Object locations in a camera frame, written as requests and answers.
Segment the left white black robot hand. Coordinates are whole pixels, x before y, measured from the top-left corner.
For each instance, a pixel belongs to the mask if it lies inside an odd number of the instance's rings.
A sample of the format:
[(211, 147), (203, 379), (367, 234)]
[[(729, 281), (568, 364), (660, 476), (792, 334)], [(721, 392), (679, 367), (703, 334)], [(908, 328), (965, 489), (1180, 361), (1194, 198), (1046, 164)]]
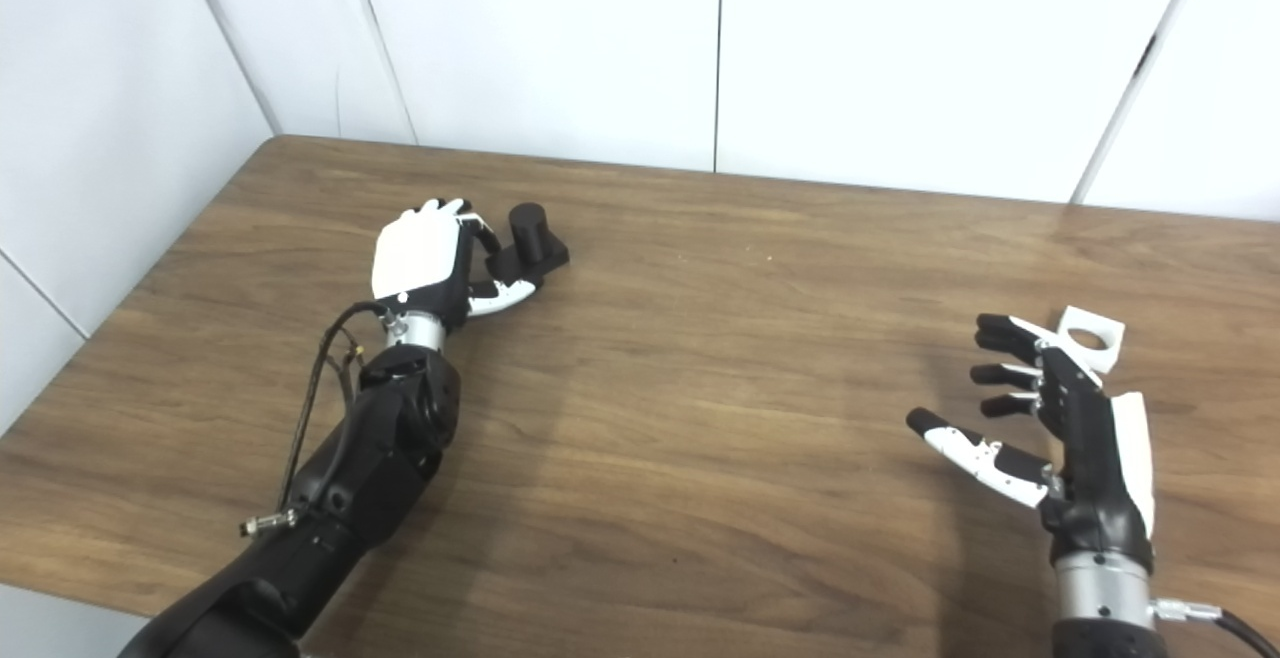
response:
[(376, 239), (371, 289), (389, 314), (424, 314), (447, 333), (468, 319), (508, 310), (540, 288), (538, 280), (471, 280), (474, 245), (489, 256), (500, 239), (465, 198), (429, 198), (389, 221)]

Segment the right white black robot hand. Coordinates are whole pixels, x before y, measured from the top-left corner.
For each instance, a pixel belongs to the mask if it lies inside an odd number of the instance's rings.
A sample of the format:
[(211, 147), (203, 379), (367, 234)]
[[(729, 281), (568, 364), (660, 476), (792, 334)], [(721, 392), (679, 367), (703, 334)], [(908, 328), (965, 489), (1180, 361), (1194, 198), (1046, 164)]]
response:
[(906, 425), (924, 443), (989, 490), (1036, 511), (1051, 538), (1050, 557), (1105, 553), (1155, 570), (1153, 470), (1144, 408), (1137, 394), (1111, 397), (1079, 349), (1024, 319), (980, 314), (978, 347), (1010, 356), (977, 365), (978, 385), (1006, 392), (983, 399), (988, 419), (1027, 415), (1062, 448), (1062, 463), (987, 440), (916, 407)]

